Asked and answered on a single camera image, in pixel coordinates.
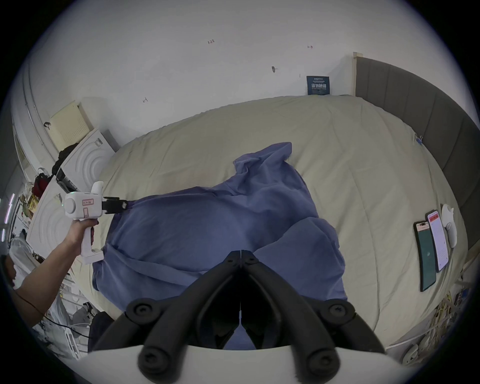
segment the blue towel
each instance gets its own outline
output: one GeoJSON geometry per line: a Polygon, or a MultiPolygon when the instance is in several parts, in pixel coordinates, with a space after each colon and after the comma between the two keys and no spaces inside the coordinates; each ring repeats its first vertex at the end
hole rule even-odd
{"type": "MultiPolygon", "coordinates": [[[[299,294],[346,299],[336,232],[285,162],[291,151],[278,143],[243,155],[236,175],[213,188],[129,202],[112,220],[104,260],[93,264],[93,287],[125,310],[137,298],[177,296],[231,251],[249,250],[299,294]]],[[[241,326],[226,348],[254,349],[241,326]]]]}

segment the person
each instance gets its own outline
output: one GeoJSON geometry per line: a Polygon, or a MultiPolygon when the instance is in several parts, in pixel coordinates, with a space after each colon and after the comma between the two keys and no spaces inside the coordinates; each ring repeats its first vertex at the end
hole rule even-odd
{"type": "MultiPolygon", "coordinates": [[[[28,326],[39,323],[47,313],[73,261],[81,252],[85,229],[92,227],[93,242],[93,227],[97,224],[96,219],[72,221],[65,239],[42,264],[25,277],[19,288],[13,290],[13,303],[28,326]]],[[[5,268],[9,283],[13,287],[16,271],[9,256],[5,260],[5,268]]]]}

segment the upholstered headboard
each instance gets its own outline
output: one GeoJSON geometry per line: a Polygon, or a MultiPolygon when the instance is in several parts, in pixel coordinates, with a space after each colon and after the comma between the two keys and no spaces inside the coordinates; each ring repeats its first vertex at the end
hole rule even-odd
{"type": "Polygon", "coordinates": [[[356,62],[355,95],[423,136],[456,197],[471,248],[480,239],[480,130],[445,92],[417,75],[363,57],[356,62]]]}

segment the hand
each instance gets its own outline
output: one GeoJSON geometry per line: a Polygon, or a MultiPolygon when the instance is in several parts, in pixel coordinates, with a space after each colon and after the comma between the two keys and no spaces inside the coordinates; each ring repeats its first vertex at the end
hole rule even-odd
{"type": "Polygon", "coordinates": [[[71,253],[72,256],[77,257],[82,252],[82,241],[84,239],[85,229],[88,227],[92,227],[90,241],[93,244],[93,235],[94,235],[93,226],[97,224],[98,224],[97,219],[72,221],[72,224],[70,225],[70,229],[68,230],[67,236],[65,236],[65,240],[63,241],[63,244],[68,247],[69,253],[71,253]]]}

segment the black cable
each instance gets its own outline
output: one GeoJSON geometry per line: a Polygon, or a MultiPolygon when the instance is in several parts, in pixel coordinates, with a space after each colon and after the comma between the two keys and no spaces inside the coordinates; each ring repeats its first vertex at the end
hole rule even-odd
{"type": "Polygon", "coordinates": [[[39,314],[41,314],[43,317],[45,317],[45,318],[46,318],[48,321],[50,321],[51,323],[53,323],[53,324],[55,324],[55,325],[58,325],[59,327],[68,328],[68,329],[70,329],[72,332],[78,333],[80,336],[86,337],[87,339],[90,338],[89,336],[85,336],[84,334],[75,331],[72,327],[69,327],[68,325],[59,324],[59,323],[56,323],[55,321],[49,319],[49,318],[46,317],[41,311],[39,311],[38,308],[37,308],[35,305],[33,305],[33,304],[32,304],[31,302],[29,302],[27,299],[24,299],[22,296],[20,296],[15,289],[13,289],[13,291],[15,292],[15,294],[16,294],[19,298],[21,298],[21,299],[22,299],[23,301],[25,301],[26,303],[30,304],[33,308],[35,308],[35,310],[36,310],[39,314]]]}

